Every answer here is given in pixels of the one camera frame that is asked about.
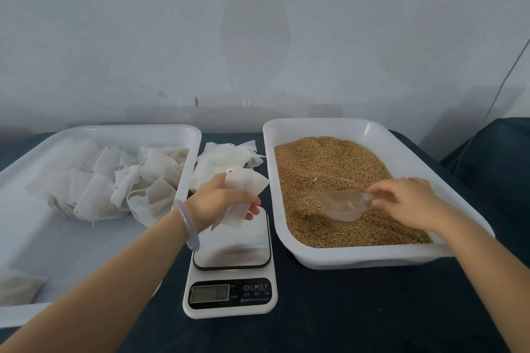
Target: lavender jade bangle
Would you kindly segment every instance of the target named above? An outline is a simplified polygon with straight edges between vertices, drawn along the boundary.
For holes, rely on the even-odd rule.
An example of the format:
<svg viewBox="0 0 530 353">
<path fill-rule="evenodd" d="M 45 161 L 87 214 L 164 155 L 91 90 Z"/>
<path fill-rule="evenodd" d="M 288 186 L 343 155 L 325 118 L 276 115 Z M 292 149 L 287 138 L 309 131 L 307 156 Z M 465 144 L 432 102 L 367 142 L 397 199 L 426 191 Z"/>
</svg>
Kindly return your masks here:
<svg viewBox="0 0 530 353">
<path fill-rule="evenodd" d="M 197 229 L 195 229 L 195 223 L 191 218 L 190 212 L 186 208 L 186 205 L 181 200 L 175 199 L 173 201 L 173 208 L 178 209 L 180 211 L 180 215 L 182 216 L 182 219 L 184 219 L 186 228 L 188 228 L 189 238 L 186 244 L 188 245 L 191 251 L 199 250 L 199 234 L 197 233 Z"/>
</svg>

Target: person's right arm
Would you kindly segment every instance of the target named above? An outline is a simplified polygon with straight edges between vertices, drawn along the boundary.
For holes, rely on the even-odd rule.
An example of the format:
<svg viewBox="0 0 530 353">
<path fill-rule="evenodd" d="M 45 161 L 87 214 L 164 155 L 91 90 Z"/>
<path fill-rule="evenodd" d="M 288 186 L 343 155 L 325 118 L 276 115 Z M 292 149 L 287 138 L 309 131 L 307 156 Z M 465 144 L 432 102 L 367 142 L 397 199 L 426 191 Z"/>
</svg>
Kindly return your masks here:
<svg viewBox="0 0 530 353">
<path fill-rule="evenodd" d="M 382 180 L 367 192 L 391 193 L 394 198 L 376 199 L 373 207 L 444 239 L 509 349 L 530 351 L 530 269 L 473 219 L 434 194 L 427 180 Z"/>
</svg>

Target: person's left hand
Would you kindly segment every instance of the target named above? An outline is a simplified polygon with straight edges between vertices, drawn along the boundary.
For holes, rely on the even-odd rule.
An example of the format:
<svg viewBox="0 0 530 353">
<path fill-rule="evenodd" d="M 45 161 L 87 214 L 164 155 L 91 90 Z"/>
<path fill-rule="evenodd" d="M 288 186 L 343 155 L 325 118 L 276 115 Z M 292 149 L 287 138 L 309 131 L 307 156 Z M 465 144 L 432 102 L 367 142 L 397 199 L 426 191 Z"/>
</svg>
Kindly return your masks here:
<svg viewBox="0 0 530 353">
<path fill-rule="evenodd" d="M 204 183 L 195 194 L 184 202 L 194 220 L 197 232 L 200 233 L 211 226 L 215 219 L 223 215 L 230 205 L 251 204 L 245 217 L 248 221 L 253 218 L 253 214 L 259 214 L 258 207 L 261 200 L 245 190 L 225 188 L 225 179 L 226 173 L 213 176 L 209 182 Z"/>
</svg>

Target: person's left arm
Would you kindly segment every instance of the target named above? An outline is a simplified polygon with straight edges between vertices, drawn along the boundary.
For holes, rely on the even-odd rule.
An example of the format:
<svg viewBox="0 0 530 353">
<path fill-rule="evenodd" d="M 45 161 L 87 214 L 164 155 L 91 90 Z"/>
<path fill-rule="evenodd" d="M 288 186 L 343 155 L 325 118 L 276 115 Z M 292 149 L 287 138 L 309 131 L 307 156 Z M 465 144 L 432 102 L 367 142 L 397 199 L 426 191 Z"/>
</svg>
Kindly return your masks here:
<svg viewBox="0 0 530 353">
<path fill-rule="evenodd" d="M 243 190 L 225 189 L 225 177 L 214 176 L 185 202 L 197 232 L 233 204 L 252 202 L 250 212 L 259 212 L 259 199 Z M 180 213 L 170 211 L 13 334 L 0 353 L 116 351 L 187 240 Z"/>
</svg>

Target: grain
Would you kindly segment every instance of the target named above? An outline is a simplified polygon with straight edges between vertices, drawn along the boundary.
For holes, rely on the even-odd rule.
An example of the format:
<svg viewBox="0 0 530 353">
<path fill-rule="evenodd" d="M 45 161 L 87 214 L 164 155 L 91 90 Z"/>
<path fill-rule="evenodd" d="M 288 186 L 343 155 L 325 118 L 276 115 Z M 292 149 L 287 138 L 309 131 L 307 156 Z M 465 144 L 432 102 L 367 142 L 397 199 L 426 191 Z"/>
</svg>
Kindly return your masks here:
<svg viewBox="0 0 530 353">
<path fill-rule="evenodd" d="M 333 137 L 307 137 L 274 148 L 287 226 L 300 242 L 318 248 L 432 243 L 386 213 L 370 209 L 352 222 L 330 221 L 306 194 L 360 190 L 391 178 L 385 165 L 360 145 Z"/>
</svg>

